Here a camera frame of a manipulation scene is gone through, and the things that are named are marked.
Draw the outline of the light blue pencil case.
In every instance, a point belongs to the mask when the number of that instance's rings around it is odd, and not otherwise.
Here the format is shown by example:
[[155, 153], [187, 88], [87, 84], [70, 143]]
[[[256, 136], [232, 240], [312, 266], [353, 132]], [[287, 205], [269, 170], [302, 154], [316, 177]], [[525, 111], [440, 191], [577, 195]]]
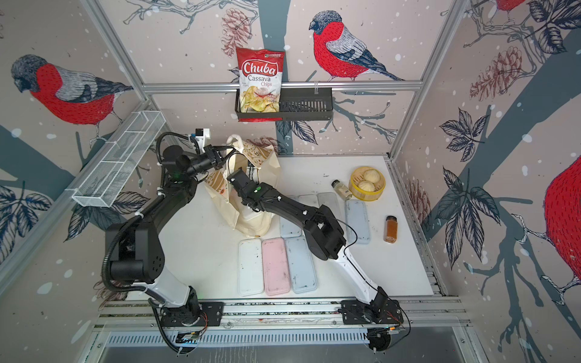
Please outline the light blue pencil case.
[[302, 234], [302, 229], [293, 222], [280, 218], [280, 235], [282, 238], [299, 237]]

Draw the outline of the cream pencil case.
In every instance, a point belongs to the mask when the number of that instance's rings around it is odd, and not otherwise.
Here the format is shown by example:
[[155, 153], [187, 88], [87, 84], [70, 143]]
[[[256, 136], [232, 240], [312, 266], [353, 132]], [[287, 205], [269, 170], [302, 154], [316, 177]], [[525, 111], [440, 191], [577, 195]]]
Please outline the cream pencil case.
[[339, 196], [336, 192], [319, 193], [317, 194], [317, 200], [319, 202], [319, 206], [327, 206], [334, 214], [335, 218], [340, 220], [344, 219], [343, 210], [340, 206]]

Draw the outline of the pink pencil case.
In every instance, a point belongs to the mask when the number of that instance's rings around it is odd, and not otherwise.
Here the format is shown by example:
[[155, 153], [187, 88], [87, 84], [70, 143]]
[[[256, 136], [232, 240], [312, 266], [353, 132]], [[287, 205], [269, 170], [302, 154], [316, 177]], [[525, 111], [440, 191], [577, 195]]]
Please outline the pink pencil case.
[[291, 279], [285, 243], [282, 238], [262, 242], [264, 288], [268, 296], [288, 293]]

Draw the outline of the white pencil case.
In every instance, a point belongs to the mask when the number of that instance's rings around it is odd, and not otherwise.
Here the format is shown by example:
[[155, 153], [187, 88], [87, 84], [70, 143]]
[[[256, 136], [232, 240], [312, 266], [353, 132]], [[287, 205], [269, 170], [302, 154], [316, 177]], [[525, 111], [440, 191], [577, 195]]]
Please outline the white pencil case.
[[253, 296], [264, 291], [262, 241], [242, 240], [238, 246], [238, 291]]
[[319, 207], [319, 200], [316, 195], [300, 195], [297, 197], [297, 201], [309, 207]]

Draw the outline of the grey pencil case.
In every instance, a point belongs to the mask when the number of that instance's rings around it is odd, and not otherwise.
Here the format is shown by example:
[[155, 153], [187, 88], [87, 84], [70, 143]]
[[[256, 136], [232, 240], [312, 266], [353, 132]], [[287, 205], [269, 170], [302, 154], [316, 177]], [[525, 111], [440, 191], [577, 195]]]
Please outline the grey pencil case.
[[358, 199], [346, 202], [346, 227], [347, 242], [349, 244], [370, 244], [371, 233], [369, 228], [369, 216], [366, 204]]

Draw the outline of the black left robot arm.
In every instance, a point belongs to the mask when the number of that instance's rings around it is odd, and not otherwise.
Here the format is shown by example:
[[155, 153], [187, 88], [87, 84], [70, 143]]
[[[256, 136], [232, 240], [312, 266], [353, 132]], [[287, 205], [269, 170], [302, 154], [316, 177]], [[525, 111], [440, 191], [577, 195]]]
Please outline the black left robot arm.
[[194, 299], [195, 291], [166, 268], [159, 234], [193, 200], [210, 171], [221, 169], [237, 151], [228, 145], [195, 145], [194, 153], [179, 145], [162, 148], [169, 135], [161, 133], [154, 146], [162, 168], [157, 197], [133, 218], [106, 231], [101, 280], [111, 292], [141, 292], [159, 307], [182, 308]]

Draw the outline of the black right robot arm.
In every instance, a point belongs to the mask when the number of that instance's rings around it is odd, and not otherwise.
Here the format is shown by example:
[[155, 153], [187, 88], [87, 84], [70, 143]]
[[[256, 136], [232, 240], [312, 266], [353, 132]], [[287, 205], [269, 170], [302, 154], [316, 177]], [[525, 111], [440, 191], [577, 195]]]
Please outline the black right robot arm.
[[407, 315], [399, 302], [375, 284], [349, 251], [344, 228], [355, 228], [340, 221], [329, 207], [301, 204], [264, 182], [256, 183], [242, 170], [227, 177], [242, 204], [255, 212], [272, 213], [300, 227], [314, 257], [337, 266], [343, 280], [352, 285], [355, 299], [342, 303], [340, 313], [345, 325], [393, 325], [402, 327]]

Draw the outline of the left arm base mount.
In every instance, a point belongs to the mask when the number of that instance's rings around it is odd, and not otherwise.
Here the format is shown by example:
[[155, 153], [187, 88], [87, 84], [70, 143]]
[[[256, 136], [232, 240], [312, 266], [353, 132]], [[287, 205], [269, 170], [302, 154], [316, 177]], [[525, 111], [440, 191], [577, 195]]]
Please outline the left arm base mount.
[[181, 307], [162, 308], [160, 321], [164, 328], [218, 327], [224, 307], [224, 302], [191, 299]]

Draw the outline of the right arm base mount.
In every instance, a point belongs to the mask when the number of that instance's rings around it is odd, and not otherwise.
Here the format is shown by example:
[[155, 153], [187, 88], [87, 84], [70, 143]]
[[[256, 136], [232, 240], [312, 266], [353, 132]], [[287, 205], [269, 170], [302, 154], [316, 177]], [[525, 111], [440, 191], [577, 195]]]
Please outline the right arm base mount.
[[399, 302], [393, 299], [370, 304], [357, 299], [342, 300], [337, 311], [345, 325], [403, 325], [404, 322]]

